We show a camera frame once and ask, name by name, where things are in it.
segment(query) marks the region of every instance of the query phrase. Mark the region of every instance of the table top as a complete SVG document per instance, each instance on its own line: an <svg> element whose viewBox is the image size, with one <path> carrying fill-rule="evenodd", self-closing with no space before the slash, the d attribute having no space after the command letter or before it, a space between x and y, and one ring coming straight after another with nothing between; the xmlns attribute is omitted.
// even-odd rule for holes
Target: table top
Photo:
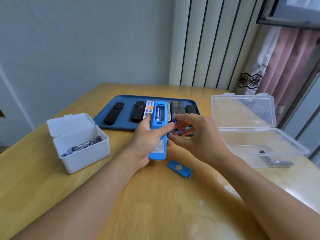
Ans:
<svg viewBox="0 0 320 240"><path fill-rule="evenodd" d="M223 89L102 83L55 117L88 113L92 118L116 95L194 100L211 116L211 96ZM68 174L46 123L0 154L0 236L9 239L49 210L131 139L133 132L102 129L111 155ZM291 168L258 169L262 175L320 212L320 171L304 156ZM184 178L167 167L177 160L192 169ZM128 182L98 239L267 239L230 184L213 168L176 145L164 161L150 161Z"/></svg>

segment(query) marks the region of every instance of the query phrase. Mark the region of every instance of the blue remote control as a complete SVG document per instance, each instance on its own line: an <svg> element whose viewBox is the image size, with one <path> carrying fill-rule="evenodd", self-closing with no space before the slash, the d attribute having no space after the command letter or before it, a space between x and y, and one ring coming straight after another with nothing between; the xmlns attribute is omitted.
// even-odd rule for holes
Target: blue remote control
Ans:
<svg viewBox="0 0 320 240"><path fill-rule="evenodd" d="M168 105L163 101L156 101L152 112L150 129L159 129L168 124ZM167 134L160 138L158 146L149 154L152 160L165 160L167 151Z"/></svg>

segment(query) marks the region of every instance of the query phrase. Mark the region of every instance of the black lace trim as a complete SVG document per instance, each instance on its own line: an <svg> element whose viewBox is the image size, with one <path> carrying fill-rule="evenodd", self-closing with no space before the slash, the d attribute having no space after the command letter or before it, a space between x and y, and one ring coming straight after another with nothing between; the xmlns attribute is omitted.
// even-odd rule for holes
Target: black lace trim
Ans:
<svg viewBox="0 0 320 240"><path fill-rule="evenodd" d="M254 89L259 86L261 83L262 76L259 74L254 74L253 76L250 76L247 72L242 73L240 75L239 81L238 81L238 87L244 88L247 87L249 89Z"/></svg>

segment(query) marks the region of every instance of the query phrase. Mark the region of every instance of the black remote control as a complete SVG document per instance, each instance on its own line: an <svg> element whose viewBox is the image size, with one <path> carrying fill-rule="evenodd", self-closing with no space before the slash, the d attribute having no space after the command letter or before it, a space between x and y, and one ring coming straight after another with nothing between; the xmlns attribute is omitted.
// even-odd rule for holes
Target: black remote control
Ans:
<svg viewBox="0 0 320 240"><path fill-rule="evenodd" d="M135 103L133 111L131 113L132 122L139 123L140 121L142 121L145 105L146 104L143 101L137 101Z"/></svg>
<svg viewBox="0 0 320 240"><path fill-rule="evenodd" d="M117 120L124 105L125 103L122 102L115 103L108 115L104 118L104 123L106 125L113 125Z"/></svg>
<svg viewBox="0 0 320 240"><path fill-rule="evenodd" d="M171 107L172 107L172 114L185 114L186 111L184 110L184 105L182 101L171 101Z"/></svg>
<svg viewBox="0 0 320 240"><path fill-rule="evenodd" d="M194 105L192 105L192 104L188 104L186 106L186 113L187 114L196 114L197 113L196 107Z"/></svg>

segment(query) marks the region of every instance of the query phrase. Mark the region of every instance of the white remote control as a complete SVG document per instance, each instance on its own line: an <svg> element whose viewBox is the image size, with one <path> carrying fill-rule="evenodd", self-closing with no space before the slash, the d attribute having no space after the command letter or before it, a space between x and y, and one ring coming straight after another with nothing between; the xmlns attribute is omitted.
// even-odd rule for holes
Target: white remote control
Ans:
<svg viewBox="0 0 320 240"><path fill-rule="evenodd" d="M143 118L152 114L153 106L154 106L155 102L156 101L151 101L151 100L148 100L146 102L146 108L144 109ZM171 120L170 104L168 102L166 102L166 103L167 103L167 108L168 108L168 122L169 122Z"/></svg>

